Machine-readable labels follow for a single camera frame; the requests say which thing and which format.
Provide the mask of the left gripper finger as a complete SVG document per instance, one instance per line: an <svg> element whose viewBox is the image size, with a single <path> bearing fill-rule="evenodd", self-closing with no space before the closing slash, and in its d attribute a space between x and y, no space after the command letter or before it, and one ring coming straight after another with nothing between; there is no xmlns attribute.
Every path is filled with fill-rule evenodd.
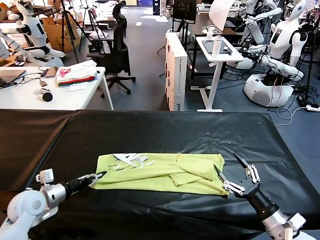
<svg viewBox="0 0 320 240"><path fill-rule="evenodd" d="M98 173L90 173L90 174L86 174L86 175L81 176L79 179L80 180L90 179L91 181L97 181L97 180L101 179L106 173L107 173L107 171L101 171Z"/></svg>
<svg viewBox="0 0 320 240"><path fill-rule="evenodd" d="M103 177L103 174L89 174L86 177L87 185L94 185L99 179Z"/></svg>

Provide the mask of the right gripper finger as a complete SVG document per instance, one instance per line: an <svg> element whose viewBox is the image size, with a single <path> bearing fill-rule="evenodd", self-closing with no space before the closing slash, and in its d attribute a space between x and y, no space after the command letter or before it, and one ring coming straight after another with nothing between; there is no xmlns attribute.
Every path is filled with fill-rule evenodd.
<svg viewBox="0 0 320 240"><path fill-rule="evenodd" d="M238 194L240 196L243 195L245 192L245 188L243 186L240 186L232 181L229 181L226 176L223 174L223 172L216 166L214 165L214 168L217 172L217 175L219 179L222 181L222 186L223 188L228 191L231 194Z"/></svg>
<svg viewBox="0 0 320 240"><path fill-rule="evenodd" d="M241 164L241 166L245 169L246 175L251 176L251 180L253 183L258 183L261 181L261 178L258 173L258 169L254 164L249 164L244 158L241 158L238 154L233 153L234 157Z"/></svg>

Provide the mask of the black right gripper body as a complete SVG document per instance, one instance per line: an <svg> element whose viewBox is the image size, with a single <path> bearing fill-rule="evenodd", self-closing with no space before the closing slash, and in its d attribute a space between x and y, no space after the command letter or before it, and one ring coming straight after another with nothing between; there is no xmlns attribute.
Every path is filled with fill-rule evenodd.
<svg viewBox="0 0 320 240"><path fill-rule="evenodd" d="M246 199L250 203L260 221L267 219L279 210L279 206L273 203L260 190L260 183L253 183L248 177L244 178L240 183L245 190L241 195L238 195L238 198Z"/></svg>

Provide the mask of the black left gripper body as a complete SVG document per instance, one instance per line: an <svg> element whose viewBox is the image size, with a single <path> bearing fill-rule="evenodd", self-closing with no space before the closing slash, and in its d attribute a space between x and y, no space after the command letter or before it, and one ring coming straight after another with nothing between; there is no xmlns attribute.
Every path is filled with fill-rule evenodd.
<svg viewBox="0 0 320 240"><path fill-rule="evenodd" d="M85 176L78 177L64 183L64 188L67 195L73 195L86 186L87 178Z"/></svg>

